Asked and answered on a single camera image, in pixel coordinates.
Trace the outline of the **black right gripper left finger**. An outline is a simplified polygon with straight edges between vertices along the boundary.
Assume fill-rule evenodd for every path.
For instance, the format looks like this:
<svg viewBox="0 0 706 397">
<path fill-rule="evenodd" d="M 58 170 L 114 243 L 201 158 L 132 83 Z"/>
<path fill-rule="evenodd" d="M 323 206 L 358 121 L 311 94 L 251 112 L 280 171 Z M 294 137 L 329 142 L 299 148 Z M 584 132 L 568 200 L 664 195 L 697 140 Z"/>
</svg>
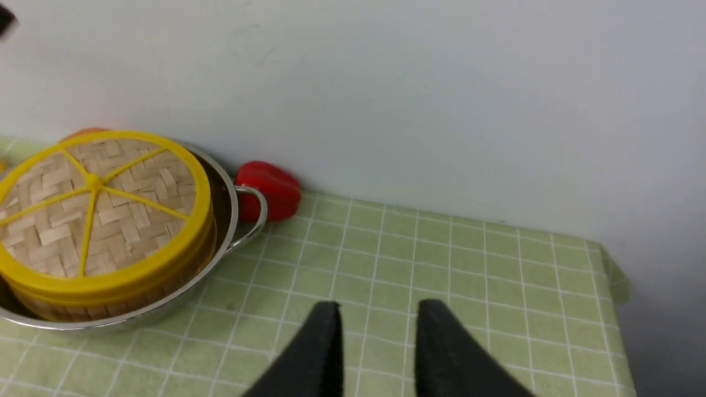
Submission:
<svg viewBox="0 0 706 397">
<path fill-rule="evenodd" d="M 318 302 L 244 396 L 343 396 L 344 346 L 339 304 Z"/>
</svg>

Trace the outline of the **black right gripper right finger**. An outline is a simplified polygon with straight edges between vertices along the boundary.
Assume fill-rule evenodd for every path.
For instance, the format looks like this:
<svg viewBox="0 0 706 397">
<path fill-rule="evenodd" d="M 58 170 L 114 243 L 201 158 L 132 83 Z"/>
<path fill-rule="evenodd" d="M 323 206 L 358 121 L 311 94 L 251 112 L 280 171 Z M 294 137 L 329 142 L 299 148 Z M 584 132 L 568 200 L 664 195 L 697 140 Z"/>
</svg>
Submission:
<svg viewBox="0 0 706 397">
<path fill-rule="evenodd" d="M 414 349 L 417 396 L 532 396 L 438 299 L 419 302 Z"/>
</svg>

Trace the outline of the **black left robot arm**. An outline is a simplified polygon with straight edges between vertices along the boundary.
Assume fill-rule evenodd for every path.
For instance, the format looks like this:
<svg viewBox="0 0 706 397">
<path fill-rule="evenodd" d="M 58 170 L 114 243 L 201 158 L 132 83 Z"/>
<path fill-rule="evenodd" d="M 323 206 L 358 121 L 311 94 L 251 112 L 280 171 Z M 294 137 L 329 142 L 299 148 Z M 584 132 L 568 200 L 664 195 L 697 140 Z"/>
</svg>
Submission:
<svg viewBox="0 0 706 397">
<path fill-rule="evenodd" d="M 13 32 L 18 20 L 15 13 L 1 3 L 0 5 L 0 38 L 5 39 Z"/>
</svg>

